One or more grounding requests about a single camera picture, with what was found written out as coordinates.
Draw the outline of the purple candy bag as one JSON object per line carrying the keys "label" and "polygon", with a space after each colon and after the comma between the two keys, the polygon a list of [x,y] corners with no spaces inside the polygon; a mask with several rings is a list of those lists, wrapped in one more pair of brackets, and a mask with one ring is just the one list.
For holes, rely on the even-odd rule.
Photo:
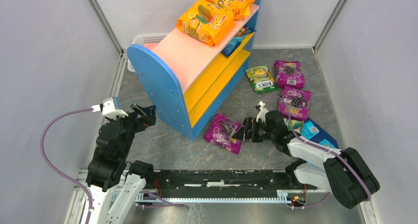
{"label": "purple candy bag", "polygon": [[204,135],[204,140],[233,154],[239,155],[242,140],[235,139],[233,136],[241,129],[241,127],[242,124],[240,122],[232,120],[220,113],[216,113]]}
{"label": "purple candy bag", "polygon": [[297,121],[305,121],[309,117],[309,107],[312,98],[310,91],[285,86],[280,98],[278,111],[284,117],[289,118],[290,115],[291,119]]}
{"label": "purple candy bag", "polygon": [[297,89],[305,87],[306,80],[299,61],[276,60],[274,70],[276,72],[275,81],[277,87],[284,88],[285,86],[290,86]]}

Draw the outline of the yellow green Fox's candy bag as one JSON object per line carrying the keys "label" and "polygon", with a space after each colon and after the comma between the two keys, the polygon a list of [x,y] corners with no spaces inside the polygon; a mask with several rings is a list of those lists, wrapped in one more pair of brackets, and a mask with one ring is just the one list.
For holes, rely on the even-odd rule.
{"label": "yellow green Fox's candy bag", "polygon": [[267,65],[245,69],[245,74],[255,93],[265,93],[279,89]]}

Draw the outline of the blue Slendy candy bag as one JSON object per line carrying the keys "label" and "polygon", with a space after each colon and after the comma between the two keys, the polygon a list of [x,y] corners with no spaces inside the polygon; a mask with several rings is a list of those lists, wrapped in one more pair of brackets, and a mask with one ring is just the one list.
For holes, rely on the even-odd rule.
{"label": "blue Slendy candy bag", "polygon": [[256,30],[254,28],[244,26],[242,27],[238,33],[228,42],[228,44],[222,49],[221,53],[229,58],[231,54],[240,46],[241,42],[244,40],[244,38],[255,32]]}

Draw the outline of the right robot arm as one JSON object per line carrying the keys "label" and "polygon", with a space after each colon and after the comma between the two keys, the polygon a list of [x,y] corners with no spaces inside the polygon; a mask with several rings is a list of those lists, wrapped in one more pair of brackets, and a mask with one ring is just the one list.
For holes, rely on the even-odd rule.
{"label": "right robot arm", "polygon": [[289,129],[278,111],[267,112],[265,121],[245,118],[233,138],[253,143],[271,141],[278,151],[297,159],[286,168],[291,180],[329,192],[348,209],[371,200],[381,188],[356,149],[332,149],[314,143]]}

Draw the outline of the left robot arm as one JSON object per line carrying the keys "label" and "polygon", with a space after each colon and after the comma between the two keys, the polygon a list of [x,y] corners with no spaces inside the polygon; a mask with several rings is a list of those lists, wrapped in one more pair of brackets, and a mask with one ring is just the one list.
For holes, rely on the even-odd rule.
{"label": "left robot arm", "polygon": [[108,123],[101,126],[96,139],[93,158],[88,165],[86,184],[88,224],[121,224],[124,222],[137,195],[146,185],[146,178],[153,173],[151,164],[135,161],[124,176],[122,191],[113,200],[127,166],[127,156],[136,133],[155,125],[156,106],[140,107],[132,104],[132,112],[125,112],[112,101],[93,106]]}

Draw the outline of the blue pink yellow shelf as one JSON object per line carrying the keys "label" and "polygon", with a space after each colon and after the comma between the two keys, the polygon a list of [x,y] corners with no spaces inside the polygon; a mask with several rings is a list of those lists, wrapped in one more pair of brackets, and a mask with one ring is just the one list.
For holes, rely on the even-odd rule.
{"label": "blue pink yellow shelf", "polygon": [[198,137],[248,68],[254,34],[247,35],[231,56],[221,51],[242,27],[256,28],[261,1],[255,0],[249,15],[237,21],[218,46],[209,47],[174,29],[152,49],[128,47],[128,59],[159,118],[186,138]]}

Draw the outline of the purple candy bag top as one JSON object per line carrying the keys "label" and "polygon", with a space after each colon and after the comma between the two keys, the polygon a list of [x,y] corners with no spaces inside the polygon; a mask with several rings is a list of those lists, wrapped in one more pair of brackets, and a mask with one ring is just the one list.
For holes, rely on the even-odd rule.
{"label": "purple candy bag top", "polygon": [[306,80],[299,61],[276,60],[274,70],[276,72],[275,81],[277,87],[284,88],[285,86],[290,86],[297,89],[305,87]]}

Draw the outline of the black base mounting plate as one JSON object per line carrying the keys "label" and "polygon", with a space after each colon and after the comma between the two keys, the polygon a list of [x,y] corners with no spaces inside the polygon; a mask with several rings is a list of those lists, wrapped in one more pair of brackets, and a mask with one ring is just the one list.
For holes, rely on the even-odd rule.
{"label": "black base mounting plate", "polygon": [[317,189],[283,170],[160,170],[145,188],[162,198],[273,198],[278,190]]}

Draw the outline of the white plastic basket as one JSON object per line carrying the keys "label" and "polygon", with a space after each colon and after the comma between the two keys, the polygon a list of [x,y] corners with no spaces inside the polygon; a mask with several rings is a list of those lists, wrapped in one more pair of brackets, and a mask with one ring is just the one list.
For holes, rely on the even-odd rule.
{"label": "white plastic basket", "polygon": [[135,72],[135,67],[131,62],[131,55],[129,53],[129,49],[134,46],[134,54],[138,53],[139,50],[141,52],[145,51],[145,53],[149,53],[152,49],[160,43],[168,34],[154,34],[154,35],[137,35],[133,38],[131,45],[127,48],[127,58],[128,64],[127,69],[130,72]]}

